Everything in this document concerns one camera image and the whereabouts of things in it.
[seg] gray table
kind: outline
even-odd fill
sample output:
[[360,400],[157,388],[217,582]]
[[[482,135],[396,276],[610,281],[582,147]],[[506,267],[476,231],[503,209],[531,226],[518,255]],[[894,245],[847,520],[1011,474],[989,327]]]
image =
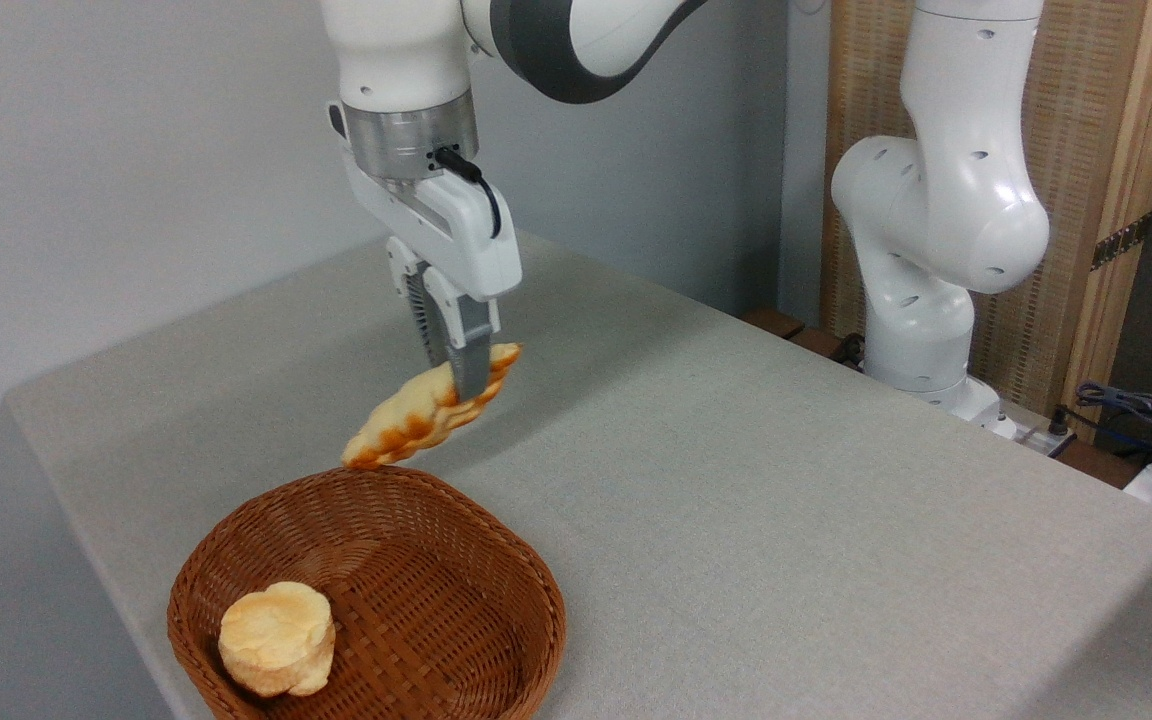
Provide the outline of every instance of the gray table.
[[[1152,717],[1152,509],[707,306],[524,242],[526,343],[410,461],[567,598],[540,717]],[[180,564],[329,468],[419,372],[380,247],[65,367],[8,406],[180,717]]]

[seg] wooden panel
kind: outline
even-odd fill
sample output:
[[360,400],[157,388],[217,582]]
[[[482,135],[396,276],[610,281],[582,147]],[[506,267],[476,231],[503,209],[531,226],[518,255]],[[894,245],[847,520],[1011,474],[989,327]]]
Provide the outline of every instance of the wooden panel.
[[785,338],[785,340],[796,336],[796,334],[799,334],[806,327],[803,320],[780,313],[773,306],[758,306],[758,309],[742,314],[741,320],[761,331],[767,331],[776,338]]
[[[827,167],[865,136],[914,135],[900,101],[911,5],[833,5]],[[1002,396],[1039,414],[1061,397],[1076,344],[1089,359],[1116,346],[1123,316],[1113,305],[1092,310],[1123,282],[1126,297],[1134,265],[1124,255],[1114,263],[1121,268],[1094,281],[1089,268],[1096,243],[1135,219],[1106,232],[1107,218],[1144,214],[1152,204],[1151,76],[1152,0],[1047,0],[1023,119],[1030,176],[1052,217],[1051,243],[1043,265],[1015,290],[977,296],[972,363],[973,374]],[[1106,199],[1114,196],[1124,202],[1111,213]],[[861,273],[832,204],[820,310],[832,333],[863,332]]]
[[[1078,430],[1078,434],[1085,437],[1083,429]],[[1069,447],[1061,450],[1061,454],[1056,455],[1056,461],[1064,462],[1075,470],[1082,470],[1083,473],[1092,475],[1093,478],[1114,488],[1128,487],[1128,483],[1132,482],[1140,470],[1140,465],[1079,439],[1075,439]]]
[[842,341],[838,338],[832,336],[832,334],[818,331],[816,328],[804,328],[803,332],[797,333],[796,336],[790,338],[790,342],[804,348],[804,350],[810,350],[823,357],[828,357],[828,359],[838,361],[842,354]]
[[[1114,369],[1114,355],[1119,347],[1119,333],[1123,331],[1123,319],[1128,314],[1128,301],[1132,297],[1132,281],[1140,263],[1140,247],[1134,247],[1117,256],[1114,262],[1093,270],[1083,297],[1083,313],[1066,376],[1064,396],[1061,402],[1074,404],[1074,392],[1079,382],[1094,379],[1107,382]],[[1092,419],[1100,418],[1100,411],[1087,409]],[[1079,429],[1079,434],[1093,437],[1092,429]]]

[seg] golden crust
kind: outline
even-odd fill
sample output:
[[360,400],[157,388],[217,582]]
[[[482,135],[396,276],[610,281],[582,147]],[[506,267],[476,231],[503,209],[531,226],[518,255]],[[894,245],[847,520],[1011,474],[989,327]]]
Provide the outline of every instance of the golden crust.
[[444,363],[403,384],[393,397],[372,410],[370,418],[346,446],[346,468],[371,470],[416,455],[445,441],[454,429],[472,423],[505,384],[522,346],[492,346],[492,372],[483,395],[461,402],[450,365]]
[[274,583],[229,606],[218,646],[229,676],[260,697],[314,694],[332,673],[332,607],[305,584]]

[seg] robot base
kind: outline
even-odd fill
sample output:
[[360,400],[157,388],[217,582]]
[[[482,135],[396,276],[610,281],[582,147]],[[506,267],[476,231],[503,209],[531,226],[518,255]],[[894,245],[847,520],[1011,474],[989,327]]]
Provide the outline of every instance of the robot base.
[[910,392],[910,395],[996,435],[1016,438],[1016,423],[1007,418],[1002,411],[1002,401],[998,397],[998,393],[978,379],[967,377],[963,382],[947,389]]

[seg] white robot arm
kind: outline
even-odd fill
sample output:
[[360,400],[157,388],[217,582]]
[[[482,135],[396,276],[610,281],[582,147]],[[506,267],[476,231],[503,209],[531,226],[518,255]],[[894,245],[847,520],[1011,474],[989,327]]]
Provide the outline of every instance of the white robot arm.
[[522,278],[508,205],[470,161],[471,60],[499,56],[561,101],[600,100],[703,1],[321,0],[349,183],[394,233],[394,286],[461,397],[486,387],[497,300]]
[[[397,291],[430,359],[452,359],[462,397],[477,395],[500,328],[495,300],[517,286],[521,267],[508,206],[470,164],[472,59],[502,59],[554,100],[601,100],[704,0],[321,3],[340,60],[329,114],[353,188],[394,232]],[[833,177],[865,278],[865,372],[967,419],[988,418],[980,424],[996,423],[998,401],[967,378],[965,288],[1014,287],[1047,243],[1020,139],[1041,8],[918,0],[901,94],[919,139],[862,141]]]
[[918,0],[901,97],[917,141],[869,137],[832,192],[861,262],[865,373],[1010,435],[998,395],[969,378],[969,290],[1024,281],[1047,249],[1047,213],[1020,136],[1043,0]]

